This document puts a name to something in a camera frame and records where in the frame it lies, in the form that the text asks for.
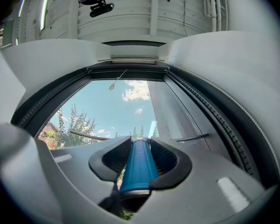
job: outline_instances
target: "white cloud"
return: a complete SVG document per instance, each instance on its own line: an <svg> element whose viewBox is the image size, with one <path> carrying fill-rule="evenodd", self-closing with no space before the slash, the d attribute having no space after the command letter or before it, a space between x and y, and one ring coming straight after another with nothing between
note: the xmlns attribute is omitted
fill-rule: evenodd
<svg viewBox="0 0 280 224"><path fill-rule="evenodd" d="M64 117L64 116L61 116L61 118L62 118L62 120L63 120L64 122L68 122L68 121L69 121L69 120L68 120L66 117Z"/></svg>
<svg viewBox="0 0 280 224"><path fill-rule="evenodd" d="M105 131L104 129L100 129L100 130L98 131L98 134L104 134L104 133L109 134L110 131Z"/></svg>
<svg viewBox="0 0 280 224"><path fill-rule="evenodd" d="M136 110L136 114L143 114L143 109L144 109L144 106L142 106L141 108L138 108L137 110Z"/></svg>
<svg viewBox="0 0 280 224"><path fill-rule="evenodd" d="M126 89L126 93L122 94L122 99L124 101L127 102L129 100L150 99L147 81L127 80L126 83L129 86L132 86L133 89Z"/></svg>
<svg viewBox="0 0 280 224"><path fill-rule="evenodd" d="M61 116L61 118L63 119L63 121L65 121L65 122L68 122L69 120L66 118L66 117L64 117L64 116Z"/></svg>

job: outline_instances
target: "gray plastic housing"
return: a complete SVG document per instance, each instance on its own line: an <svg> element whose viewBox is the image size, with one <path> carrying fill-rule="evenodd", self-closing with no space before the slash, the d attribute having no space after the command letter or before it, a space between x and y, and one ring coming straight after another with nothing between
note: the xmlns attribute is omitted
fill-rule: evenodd
<svg viewBox="0 0 280 224"><path fill-rule="evenodd" d="M61 149L53 152L54 159L44 142L10 124L0 125L0 180L35 223L126 223L98 206L111 194L113 183L91 173L87 159L120 139L124 138ZM275 187L265 192L256 180L222 156L174 141L154 141L165 142L188 155L192 170L175 188L153 190L129 223L245 223L274 192ZM69 153L71 158L56 159ZM218 187L217 180L222 177L231 178L251 202L238 214Z"/></svg>

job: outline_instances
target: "cable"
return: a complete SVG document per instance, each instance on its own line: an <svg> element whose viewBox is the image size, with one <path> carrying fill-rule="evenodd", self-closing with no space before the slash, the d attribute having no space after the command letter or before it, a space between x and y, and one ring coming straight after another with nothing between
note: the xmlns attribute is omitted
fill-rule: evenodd
<svg viewBox="0 0 280 224"><path fill-rule="evenodd" d="M184 0L183 28L185 29L186 35L188 36L187 30L186 30L186 0Z"/></svg>
<svg viewBox="0 0 280 224"><path fill-rule="evenodd" d="M127 69L121 74L120 77L117 77L117 80L112 85L110 85L109 90L113 90L114 89L115 83L122 77L123 74L125 74L126 71L127 71Z"/></svg>

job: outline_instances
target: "white plastic surface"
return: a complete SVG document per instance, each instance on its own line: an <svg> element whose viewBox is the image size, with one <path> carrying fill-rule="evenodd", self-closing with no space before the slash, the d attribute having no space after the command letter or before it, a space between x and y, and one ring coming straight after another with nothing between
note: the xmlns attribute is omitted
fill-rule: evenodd
<svg viewBox="0 0 280 224"><path fill-rule="evenodd" d="M25 87L9 68L0 52L0 123L9 123Z"/></svg>
<svg viewBox="0 0 280 224"><path fill-rule="evenodd" d="M207 33L160 47L159 58L232 96L263 130L280 163L280 40L247 32Z"/></svg>
<svg viewBox="0 0 280 224"><path fill-rule="evenodd" d="M27 89L20 104L54 80L111 57L110 46L72 39L27 42L2 53Z"/></svg>

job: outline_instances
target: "wire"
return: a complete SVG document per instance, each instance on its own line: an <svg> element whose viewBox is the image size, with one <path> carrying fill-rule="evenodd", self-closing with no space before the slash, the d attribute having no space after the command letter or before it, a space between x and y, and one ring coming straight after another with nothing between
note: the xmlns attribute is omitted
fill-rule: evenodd
<svg viewBox="0 0 280 224"><path fill-rule="evenodd" d="M184 0L183 28L185 29L186 35L188 36L187 30L186 30L186 0Z"/></svg>
<svg viewBox="0 0 280 224"><path fill-rule="evenodd" d="M120 77L117 77L117 80L114 82L114 84L122 77L123 74L125 74L125 72L123 72Z"/></svg>

